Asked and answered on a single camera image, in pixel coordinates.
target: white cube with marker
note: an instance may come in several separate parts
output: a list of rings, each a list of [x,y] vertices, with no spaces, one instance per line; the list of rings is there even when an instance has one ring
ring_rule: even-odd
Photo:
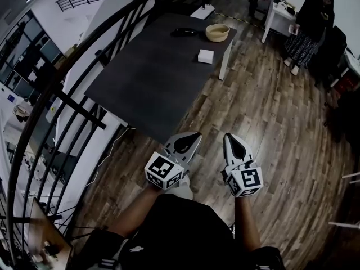
[[[214,59],[214,51],[201,49],[197,55],[198,62],[212,64]]]
[[[157,152],[153,153],[145,166],[146,179],[164,190],[180,181],[183,172],[183,167]]]
[[[235,197],[253,195],[264,186],[261,167],[233,170],[226,182]]]

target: dark gray table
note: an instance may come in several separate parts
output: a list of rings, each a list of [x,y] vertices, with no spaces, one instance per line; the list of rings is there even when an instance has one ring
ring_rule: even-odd
[[[220,43],[210,42],[205,33],[195,37],[171,37],[170,33],[181,27],[205,31],[210,24],[176,14],[161,16],[114,57],[85,95],[165,143],[226,50],[228,57],[236,30],[231,29]],[[213,64],[197,61],[200,49],[214,51]]]

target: white table leg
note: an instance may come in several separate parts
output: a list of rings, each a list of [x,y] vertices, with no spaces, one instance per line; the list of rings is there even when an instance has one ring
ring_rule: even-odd
[[[220,69],[220,75],[219,75],[220,80],[224,80],[224,77],[225,77],[226,68],[227,68],[227,64],[229,62],[229,57],[230,57],[230,52],[231,52],[231,46],[232,46],[232,40],[230,41],[229,46],[225,50],[223,61],[221,63],[221,69]]]
[[[349,67],[346,67],[346,69],[342,72],[341,77],[344,76],[349,71]]]
[[[270,26],[271,26],[271,24],[272,24],[272,20],[274,19],[274,15],[275,15],[275,11],[271,11],[269,20],[268,20],[267,23],[266,23],[265,33],[264,33],[263,39],[261,40],[262,43],[265,42],[266,37],[268,36],[269,30],[270,30]]]
[[[335,226],[345,227],[345,228],[360,229],[360,224],[348,224],[348,223],[329,222],[329,225],[335,225]]]
[[[354,174],[344,175],[344,176],[343,176],[343,179],[345,179],[345,178],[350,178],[350,177],[354,177],[354,176],[360,176],[360,172],[356,172],[356,173],[354,173]]]

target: black chair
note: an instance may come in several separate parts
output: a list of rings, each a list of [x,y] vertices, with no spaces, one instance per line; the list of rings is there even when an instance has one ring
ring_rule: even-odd
[[[337,108],[330,108],[330,113],[324,126],[329,126],[335,135],[335,140],[340,142],[343,133],[352,146],[354,152],[360,150],[360,117],[357,115],[360,105],[360,88],[356,91],[346,91],[337,101]]]
[[[315,78],[315,85],[322,81],[328,88],[332,81],[341,78],[338,64],[347,47],[347,37],[337,26],[326,32],[324,43],[311,59],[309,71]]]

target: wooden floor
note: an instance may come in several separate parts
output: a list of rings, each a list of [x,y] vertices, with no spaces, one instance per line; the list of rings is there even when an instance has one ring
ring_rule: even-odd
[[[244,0],[218,0],[215,7],[244,18],[243,4]],[[241,8],[237,14],[236,7]],[[256,154],[264,177],[264,188],[251,198],[262,243],[280,249],[288,270],[303,269],[321,252],[330,230],[327,222],[344,193],[341,176],[353,169],[349,143],[336,143],[323,126],[323,104],[335,103],[333,93],[315,88],[307,70],[290,74],[280,57],[277,35],[270,34],[261,44],[263,30],[221,16],[213,20],[237,28],[238,35],[225,80],[218,79],[218,69],[179,126],[179,132],[196,130],[203,135],[190,174],[194,199],[210,205],[226,223],[233,222],[234,198],[220,174],[222,138],[226,132],[242,137]],[[126,133],[100,168],[76,225],[109,225],[146,184],[143,168],[159,147],[140,131]],[[76,230],[73,235],[88,231]],[[76,251],[84,242],[76,241]]]

